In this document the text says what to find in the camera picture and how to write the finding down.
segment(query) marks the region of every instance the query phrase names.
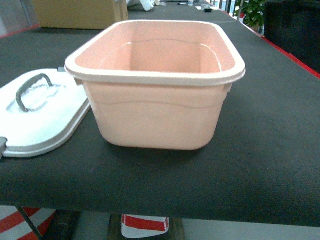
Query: white lid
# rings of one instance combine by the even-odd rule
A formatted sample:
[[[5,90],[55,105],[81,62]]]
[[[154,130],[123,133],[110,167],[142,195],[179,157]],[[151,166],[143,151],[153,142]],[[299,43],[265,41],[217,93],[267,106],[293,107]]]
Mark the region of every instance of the white lid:
[[[29,109],[23,112],[16,93],[29,79],[46,74],[51,80],[39,80],[22,95]],[[64,144],[76,130],[90,104],[82,86],[66,72],[41,69],[23,74],[0,89],[0,137],[7,139],[4,157],[33,157]]]

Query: red and white stripe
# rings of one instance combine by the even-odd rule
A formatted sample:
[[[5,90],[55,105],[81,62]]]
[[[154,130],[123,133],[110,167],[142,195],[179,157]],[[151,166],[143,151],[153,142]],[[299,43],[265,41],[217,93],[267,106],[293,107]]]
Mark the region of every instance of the red and white stripe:
[[[23,210],[43,236],[54,218],[55,210],[29,207],[24,207]],[[0,205],[0,240],[38,240],[38,238],[17,208]]]
[[[157,236],[168,230],[168,217],[122,215],[121,233],[129,239]]]

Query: black tablecloth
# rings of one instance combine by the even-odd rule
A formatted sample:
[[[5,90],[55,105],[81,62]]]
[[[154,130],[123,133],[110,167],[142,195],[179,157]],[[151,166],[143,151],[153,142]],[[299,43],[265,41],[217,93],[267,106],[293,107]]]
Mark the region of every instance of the black tablecloth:
[[[167,3],[129,17],[212,22],[232,40],[247,72],[212,141],[195,151],[119,147],[90,111],[58,149],[2,159],[0,204],[320,227],[319,79],[222,11]],[[98,32],[37,28],[0,39],[0,87],[63,66]]]

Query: plastic container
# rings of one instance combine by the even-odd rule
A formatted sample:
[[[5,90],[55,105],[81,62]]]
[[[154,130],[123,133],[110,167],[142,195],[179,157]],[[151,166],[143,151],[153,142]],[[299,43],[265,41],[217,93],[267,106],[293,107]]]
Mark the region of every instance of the plastic container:
[[[224,31],[198,21],[116,23],[65,61],[102,136],[118,146],[195,150],[211,141],[245,63]]]

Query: lid handle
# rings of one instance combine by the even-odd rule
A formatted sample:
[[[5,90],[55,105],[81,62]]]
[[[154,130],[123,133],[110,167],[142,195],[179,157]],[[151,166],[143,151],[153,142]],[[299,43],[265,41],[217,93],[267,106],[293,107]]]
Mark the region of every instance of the lid handle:
[[[19,89],[18,91],[16,92],[16,95],[15,95],[15,100],[16,102],[18,103],[20,109],[27,113],[29,112],[29,109],[26,108],[26,106],[24,105],[24,103],[22,102],[22,94],[24,94],[29,88],[31,88],[34,84],[36,84],[38,81],[40,81],[42,78],[45,78],[46,79],[46,82],[48,83],[49,87],[52,87],[52,83],[50,81],[50,78],[44,74],[44,73],[41,73],[39,75],[36,75],[32,78],[30,78],[28,81],[26,81]]]

